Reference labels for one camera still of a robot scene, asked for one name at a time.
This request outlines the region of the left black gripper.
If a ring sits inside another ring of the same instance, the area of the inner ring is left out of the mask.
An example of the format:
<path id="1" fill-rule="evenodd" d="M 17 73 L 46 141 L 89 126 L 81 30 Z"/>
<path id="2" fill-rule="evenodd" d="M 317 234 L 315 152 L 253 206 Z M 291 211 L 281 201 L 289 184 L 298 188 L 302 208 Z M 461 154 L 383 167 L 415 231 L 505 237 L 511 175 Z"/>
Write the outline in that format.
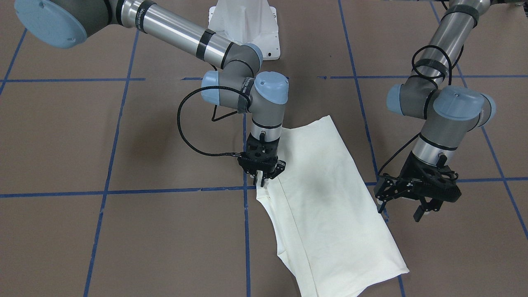
<path id="1" fill-rule="evenodd" d="M 461 191 L 456 184 L 458 173 L 451 170 L 449 166 L 437 167 L 423 162 L 412 152 L 409 153 L 404 166 L 400 172 L 406 184 L 412 183 L 411 192 L 420 198 L 420 205 L 414 213 L 414 221 L 420 222 L 426 212 L 438 211 L 443 201 L 454 203 L 461 196 Z M 377 213 L 381 214 L 391 200 L 397 198 L 398 190 L 375 190 L 375 198 L 378 201 Z"/>

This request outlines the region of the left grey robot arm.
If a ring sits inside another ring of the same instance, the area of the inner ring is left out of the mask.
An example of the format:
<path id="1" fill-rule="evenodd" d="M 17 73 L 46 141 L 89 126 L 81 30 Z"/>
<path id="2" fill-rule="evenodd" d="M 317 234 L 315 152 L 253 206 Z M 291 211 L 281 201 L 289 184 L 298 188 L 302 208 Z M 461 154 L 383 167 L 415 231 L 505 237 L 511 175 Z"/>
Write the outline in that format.
<path id="1" fill-rule="evenodd" d="M 425 120 L 411 139 L 415 145 L 400 174 L 379 171 L 375 186 L 378 213 L 398 198 L 417 200 L 413 218 L 440 210 L 444 202 L 461 196 L 458 173 L 449 167 L 464 136 L 484 126 L 496 113 L 494 100 L 483 93 L 451 82 L 464 42 L 494 0 L 451 0 L 428 45 L 412 57 L 407 81 L 394 85 L 387 95 L 390 111 Z"/>

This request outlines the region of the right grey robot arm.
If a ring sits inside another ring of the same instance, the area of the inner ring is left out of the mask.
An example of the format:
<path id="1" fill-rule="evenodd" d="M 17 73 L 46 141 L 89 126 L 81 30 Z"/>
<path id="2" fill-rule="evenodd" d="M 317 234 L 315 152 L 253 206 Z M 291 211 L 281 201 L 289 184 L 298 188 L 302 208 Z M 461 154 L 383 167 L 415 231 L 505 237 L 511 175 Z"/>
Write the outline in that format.
<path id="1" fill-rule="evenodd" d="M 234 158 L 179 137 L 179 102 L 211 67 L 111 25 L 72 49 L 38 40 L 1 2 L 1 193 L 243 185 Z"/>

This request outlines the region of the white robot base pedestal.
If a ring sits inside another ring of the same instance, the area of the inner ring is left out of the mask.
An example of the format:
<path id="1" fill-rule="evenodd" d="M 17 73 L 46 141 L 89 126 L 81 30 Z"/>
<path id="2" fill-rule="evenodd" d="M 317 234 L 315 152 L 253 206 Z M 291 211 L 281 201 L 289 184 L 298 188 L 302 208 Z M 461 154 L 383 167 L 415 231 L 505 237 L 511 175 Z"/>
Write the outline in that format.
<path id="1" fill-rule="evenodd" d="M 281 56 L 277 11 L 267 0 L 219 0 L 209 8 L 208 28 L 238 45 L 258 46 L 264 60 Z"/>

